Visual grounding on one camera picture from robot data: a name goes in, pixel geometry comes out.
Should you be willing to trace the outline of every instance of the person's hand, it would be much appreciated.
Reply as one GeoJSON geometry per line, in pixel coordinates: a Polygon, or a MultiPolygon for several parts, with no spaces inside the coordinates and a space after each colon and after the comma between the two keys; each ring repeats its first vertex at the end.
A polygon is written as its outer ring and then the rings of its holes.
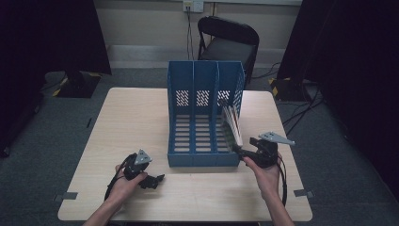
{"type": "MultiPolygon", "coordinates": [[[[115,167],[115,171],[118,171],[119,168],[120,165],[117,165],[115,167]]],[[[112,187],[109,197],[107,199],[108,201],[116,204],[119,207],[118,210],[120,210],[123,203],[133,194],[138,183],[144,180],[148,175],[147,172],[141,172],[137,175],[137,177],[128,181],[123,175],[123,170],[124,169],[122,169],[118,174],[119,179],[112,187]]]]}
{"type": "Polygon", "coordinates": [[[147,177],[147,172],[141,172],[135,179],[128,181],[123,175],[123,169],[118,174],[118,180],[109,193],[108,199],[90,216],[85,226],[106,225],[106,223],[117,213],[123,203],[133,194],[138,183],[147,177]]]}
{"type": "Polygon", "coordinates": [[[266,201],[271,196],[279,195],[279,167],[274,165],[272,167],[262,169],[256,165],[252,159],[249,157],[243,157],[244,162],[249,166],[255,173],[256,181],[258,182],[258,187],[261,190],[262,198],[266,201]]]}
{"type": "Polygon", "coordinates": [[[256,165],[249,157],[243,157],[244,162],[255,173],[258,187],[261,190],[262,198],[266,202],[267,208],[272,218],[273,224],[276,226],[294,225],[287,210],[279,198],[279,167],[274,165],[272,167],[262,169],[256,165]]]}

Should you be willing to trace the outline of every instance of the white wall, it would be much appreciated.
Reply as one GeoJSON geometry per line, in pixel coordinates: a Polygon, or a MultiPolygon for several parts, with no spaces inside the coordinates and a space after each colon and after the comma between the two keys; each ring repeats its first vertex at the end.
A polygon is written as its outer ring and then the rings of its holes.
{"type": "MultiPolygon", "coordinates": [[[[203,13],[191,13],[195,57],[200,40],[197,21],[213,13],[216,16],[249,24],[258,32],[261,41],[257,63],[262,61],[264,53],[270,51],[283,53],[299,11],[297,0],[292,0],[293,3],[280,1],[294,6],[274,5],[279,0],[273,0],[271,5],[232,4],[225,3],[226,0],[219,1],[215,4],[205,2],[203,13]]],[[[150,46],[164,50],[168,48],[181,52],[186,57],[188,19],[182,11],[182,1],[103,0],[95,1],[95,4],[105,44],[150,46]]]]}

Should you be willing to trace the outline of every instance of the power cord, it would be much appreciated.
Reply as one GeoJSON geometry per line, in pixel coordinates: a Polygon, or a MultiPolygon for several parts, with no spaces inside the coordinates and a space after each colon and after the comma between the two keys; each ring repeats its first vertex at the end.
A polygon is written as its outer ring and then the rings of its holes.
{"type": "Polygon", "coordinates": [[[194,60],[194,50],[193,50],[193,36],[191,34],[191,15],[190,15],[190,11],[191,8],[190,7],[185,7],[185,11],[187,12],[187,19],[188,19],[188,30],[187,30],[187,56],[188,56],[188,60],[190,60],[190,51],[189,51],[189,43],[191,43],[191,57],[194,60]]]}
{"type": "MultiPolygon", "coordinates": [[[[305,103],[305,104],[302,104],[302,105],[295,105],[296,108],[295,108],[295,110],[293,111],[293,113],[291,114],[291,117],[290,117],[288,120],[284,121],[284,122],[282,123],[282,125],[286,125],[286,124],[290,123],[290,121],[291,121],[292,119],[294,119],[294,118],[297,117],[298,114],[295,114],[296,111],[297,111],[300,107],[302,107],[302,106],[304,106],[304,105],[308,105],[308,104],[309,104],[309,103],[305,103]]],[[[294,105],[294,104],[288,104],[288,103],[286,104],[286,103],[284,103],[284,104],[279,104],[279,105],[294,105]]]]}
{"type": "Polygon", "coordinates": [[[288,119],[288,120],[286,120],[285,122],[282,123],[284,125],[285,123],[289,122],[293,118],[296,118],[297,116],[300,116],[299,119],[295,122],[295,124],[288,130],[288,132],[286,133],[286,136],[288,136],[293,131],[293,129],[296,127],[296,125],[302,120],[302,118],[305,116],[305,114],[309,110],[315,108],[316,106],[320,105],[323,102],[324,99],[322,98],[322,100],[319,103],[317,103],[316,105],[313,105],[313,103],[315,102],[319,91],[320,91],[320,87],[317,88],[316,94],[314,94],[314,97],[311,99],[311,102],[309,103],[308,107],[305,110],[293,115],[290,119],[288,119]]]}
{"type": "Polygon", "coordinates": [[[285,168],[285,163],[282,161],[282,158],[279,156],[279,160],[281,160],[282,166],[284,167],[284,173],[282,172],[282,168],[279,164],[279,173],[281,174],[281,181],[282,181],[282,204],[285,206],[287,203],[287,169],[285,168]]]}
{"type": "Polygon", "coordinates": [[[215,8],[216,8],[216,2],[214,2],[214,6],[212,7],[212,15],[215,16],[215,8]]]}
{"type": "Polygon", "coordinates": [[[108,189],[105,192],[105,196],[104,196],[104,200],[108,199],[109,194],[111,193],[112,187],[114,186],[114,184],[118,181],[118,179],[124,177],[124,176],[120,176],[118,177],[118,175],[120,174],[120,171],[125,167],[127,161],[132,158],[133,155],[130,154],[129,156],[127,156],[125,158],[125,160],[123,160],[122,164],[120,164],[120,167],[118,168],[117,172],[115,173],[115,176],[112,178],[111,182],[108,185],[108,189]]]}
{"type": "Polygon", "coordinates": [[[279,70],[276,70],[275,72],[272,72],[272,71],[273,71],[274,67],[275,67],[276,65],[279,65],[279,64],[280,64],[280,62],[279,62],[279,63],[273,64],[273,65],[272,65],[272,68],[271,68],[271,69],[269,70],[269,72],[267,72],[266,74],[259,75],[259,76],[252,76],[251,78],[253,78],[253,79],[258,79],[258,78],[263,78],[263,77],[267,77],[267,76],[276,74],[276,73],[279,72],[279,70]]]}

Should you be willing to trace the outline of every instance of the table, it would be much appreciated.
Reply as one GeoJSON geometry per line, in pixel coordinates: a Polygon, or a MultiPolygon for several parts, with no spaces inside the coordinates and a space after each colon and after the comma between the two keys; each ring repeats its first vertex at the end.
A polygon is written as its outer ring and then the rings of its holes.
{"type": "MultiPolygon", "coordinates": [[[[269,92],[244,91],[240,123],[244,149],[256,151],[248,141],[262,132],[285,136],[274,99],[269,92]]],[[[152,158],[149,175],[165,174],[156,189],[135,191],[112,218],[121,221],[270,221],[256,179],[243,162],[237,168],[170,168],[168,166],[167,89],[113,88],[109,90],[68,192],[61,220],[86,220],[101,205],[114,167],[139,149],[152,158]]],[[[308,221],[312,212],[288,145],[279,144],[287,167],[286,208],[294,221],[308,221]]]]}

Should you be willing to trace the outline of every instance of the chair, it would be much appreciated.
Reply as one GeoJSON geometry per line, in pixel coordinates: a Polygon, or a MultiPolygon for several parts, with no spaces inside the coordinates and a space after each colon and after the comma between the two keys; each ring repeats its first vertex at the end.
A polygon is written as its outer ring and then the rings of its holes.
{"type": "Polygon", "coordinates": [[[198,27],[198,60],[239,60],[246,74],[245,85],[249,83],[258,53],[258,33],[247,24],[216,16],[201,18],[198,27]],[[213,37],[208,46],[205,45],[203,34],[213,37]]]}

